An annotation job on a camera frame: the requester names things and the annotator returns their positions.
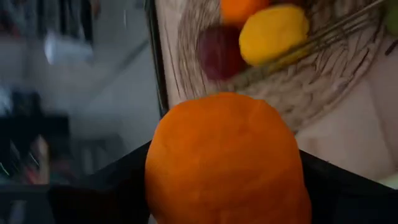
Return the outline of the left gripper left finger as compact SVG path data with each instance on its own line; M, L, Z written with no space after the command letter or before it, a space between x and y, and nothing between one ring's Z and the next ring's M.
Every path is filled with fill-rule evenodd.
M148 224L144 172L150 142L75 185L52 185L47 198L56 224Z

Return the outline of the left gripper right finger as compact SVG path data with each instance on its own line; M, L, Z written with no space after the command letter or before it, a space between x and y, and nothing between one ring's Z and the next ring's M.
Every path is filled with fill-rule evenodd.
M312 224L398 224L398 190L300 151Z

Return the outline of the orange fruit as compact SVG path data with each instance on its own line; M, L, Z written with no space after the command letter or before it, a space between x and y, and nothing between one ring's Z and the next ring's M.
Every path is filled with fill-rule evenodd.
M224 24L242 28L250 16L269 6L270 0L220 0Z
M220 93L174 106L145 166L157 224L311 224L300 151L265 101Z

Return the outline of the dark maroon plum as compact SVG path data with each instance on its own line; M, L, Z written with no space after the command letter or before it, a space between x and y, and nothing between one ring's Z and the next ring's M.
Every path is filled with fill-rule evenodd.
M240 30L234 26L211 26L197 40L198 62L212 81L228 80L248 68L239 48Z

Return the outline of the yellow bell pepper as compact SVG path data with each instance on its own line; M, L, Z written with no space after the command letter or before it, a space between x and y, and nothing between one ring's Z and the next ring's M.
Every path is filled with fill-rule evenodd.
M249 65L261 65L305 42L309 30L310 22L299 6L279 4L260 10L241 30L241 56Z

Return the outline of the white bin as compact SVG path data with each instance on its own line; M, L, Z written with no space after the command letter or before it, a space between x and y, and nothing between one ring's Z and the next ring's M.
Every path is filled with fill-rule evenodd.
M44 54L51 65L84 62L93 58L93 48L83 40L50 32L44 39Z

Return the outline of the green pear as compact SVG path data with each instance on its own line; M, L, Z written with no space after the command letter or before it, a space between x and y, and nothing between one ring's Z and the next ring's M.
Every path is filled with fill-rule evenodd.
M398 0L387 0L385 10L386 29L390 34L398 36Z

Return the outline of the black aluminium table frame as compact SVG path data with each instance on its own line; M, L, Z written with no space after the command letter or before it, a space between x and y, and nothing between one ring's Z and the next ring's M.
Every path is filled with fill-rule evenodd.
M145 0L144 7L146 11L147 23L149 26L150 46L152 49L152 58L155 67L159 112L160 117L163 118L164 115L169 111L169 101L155 0Z

